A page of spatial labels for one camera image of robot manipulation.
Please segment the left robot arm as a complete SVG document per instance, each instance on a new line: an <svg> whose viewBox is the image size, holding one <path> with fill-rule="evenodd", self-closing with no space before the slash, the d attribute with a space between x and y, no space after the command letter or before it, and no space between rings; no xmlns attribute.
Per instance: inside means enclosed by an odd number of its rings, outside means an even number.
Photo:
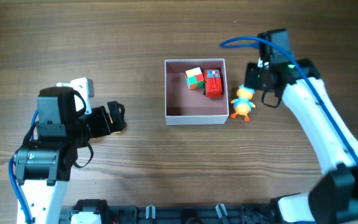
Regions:
<svg viewBox="0 0 358 224"><path fill-rule="evenodd" d="M37 97L38 121L33 121L22 145L9 161L9 178L18 199L18 223L58 223L71 168L78 150L90 139L119 133L125 128L124 105L76 109L82 96L72 87L44 88Z"/></svg>

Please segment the red toy truck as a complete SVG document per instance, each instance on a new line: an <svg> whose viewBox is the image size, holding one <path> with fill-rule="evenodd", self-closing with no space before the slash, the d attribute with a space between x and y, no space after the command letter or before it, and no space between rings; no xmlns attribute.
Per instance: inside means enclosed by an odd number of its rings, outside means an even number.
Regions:
<svg viewBox="0 0 358 224"><path fill-rule="evenodd" d="M203 72L204 95L208 98L220 98L223 95L221 73L216 69L208 69Z"/></svg>

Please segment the yellow duck toy blue hat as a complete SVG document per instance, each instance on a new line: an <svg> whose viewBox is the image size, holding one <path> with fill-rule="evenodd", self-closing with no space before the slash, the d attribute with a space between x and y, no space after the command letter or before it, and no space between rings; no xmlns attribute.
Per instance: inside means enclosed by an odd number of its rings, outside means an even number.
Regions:
<svg viewBox="0 0 358 224"><path fill-rule="evenodd" d="M235 119L237 115L241 115L244 116L244 121L250 121L248 114L255 108L255 104L251 102L254 94L254 89L245 87L244 85L239 86L236 92L237 98L230 102L234 108L234 112L230 115L232 119Z"/></svg>

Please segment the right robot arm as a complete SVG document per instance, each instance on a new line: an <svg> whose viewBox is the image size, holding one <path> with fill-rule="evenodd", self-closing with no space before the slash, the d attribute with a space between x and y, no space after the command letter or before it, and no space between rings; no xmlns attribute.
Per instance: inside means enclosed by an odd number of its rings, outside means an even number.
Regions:
<svg viewBox="0 0 358 224"><path fill-rule="evenodd" d="M301 124L319 160L322 178L307 193L271 201L271 222L342 223L358 219L358 167L338 135L342 131L358 157L358 141L337 113L321 75L311 60L298 61L302 77L290 62L248 63L244 84L272 91Z"/></svg>

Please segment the colourful puzzle cube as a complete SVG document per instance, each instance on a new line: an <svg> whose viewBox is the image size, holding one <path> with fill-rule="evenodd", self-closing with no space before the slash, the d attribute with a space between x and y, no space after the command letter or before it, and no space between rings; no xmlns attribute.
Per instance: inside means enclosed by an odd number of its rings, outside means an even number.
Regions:
<svg viewBox="0 0 358 224"><path fill-rule="evenodd" d="M200 67L185 72L185 80L189 90L200 89L204 85L204 77Z"/></svg>

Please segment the white cardboard box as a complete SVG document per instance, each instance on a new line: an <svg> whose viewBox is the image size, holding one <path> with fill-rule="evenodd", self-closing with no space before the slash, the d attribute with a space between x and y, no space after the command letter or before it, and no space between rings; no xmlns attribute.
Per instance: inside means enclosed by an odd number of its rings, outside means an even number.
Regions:
<svg viewBox="0 0 358 224"><path fill-rule="evenodd" d="M202 89L189 90L185 72L199 67L202 71L218 69L223 81L223 95L204 96ZM165 61L165 119L168 126L224 124L229 117L226 62L223 58L171 59Z"/></svg>

